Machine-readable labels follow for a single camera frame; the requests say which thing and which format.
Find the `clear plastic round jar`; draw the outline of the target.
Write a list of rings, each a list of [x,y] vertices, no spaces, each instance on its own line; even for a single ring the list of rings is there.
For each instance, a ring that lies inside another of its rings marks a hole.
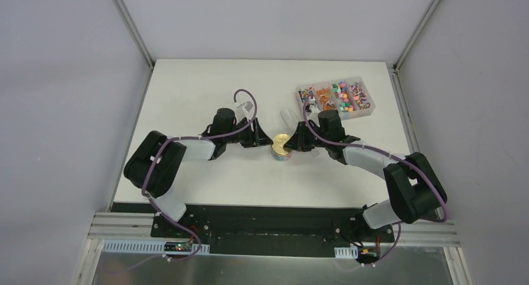
[[[279,161],[279,162],[284,162],[284,161],[287,161],[291,158],[292,156],[292,151],[291,150],[280,150],[280,151],[277,151],[277,150],[274,150],[272,149],[271,150],[271,155],[272,157]]]

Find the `clear plastic scoop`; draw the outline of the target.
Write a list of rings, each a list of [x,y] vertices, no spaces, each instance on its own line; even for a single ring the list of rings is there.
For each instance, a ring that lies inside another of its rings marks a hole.
[[[280,116],[283,119],[283,122],[285,125],[289,128],[289,136],[292,136],[296,130],[298,122],[305,122],[304,120],[301,120],[293,110],[290,109],[282,109],[280,111]],[[313,158],[316,158],[319,156],[319,151],[315,148],[310,152],[303,152],[303,153],[309,153]]]

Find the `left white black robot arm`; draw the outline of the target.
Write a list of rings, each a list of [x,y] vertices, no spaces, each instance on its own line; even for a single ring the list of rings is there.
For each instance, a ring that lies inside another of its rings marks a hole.
[[[124,177],[141,190],[157,213],[168,218],[168,232],[182,238],[190,230],[190,221],[183,216],[187,207],[171,197],[180,165],[216,160],[232,143],[255,148],[271,145],[273,141],[256,117],[244,115],[238,119],[234,110],[220,108],[199,137],[168,138],[157,130],[149,132],[125,164]]]

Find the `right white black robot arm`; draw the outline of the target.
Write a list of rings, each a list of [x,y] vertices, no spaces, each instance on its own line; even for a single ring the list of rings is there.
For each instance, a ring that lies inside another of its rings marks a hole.
[[[368,145],[346,133],[335,110],[319,113],[316,122],[298,122],[283,146],[298,152],[324,148],[333,160],[385,181],[388,199],[355,215],[354,233],[362,241],[370,241],[383,226],[412,224],[437,208],[446,209],[446,192],[424,154],[397,155]]]

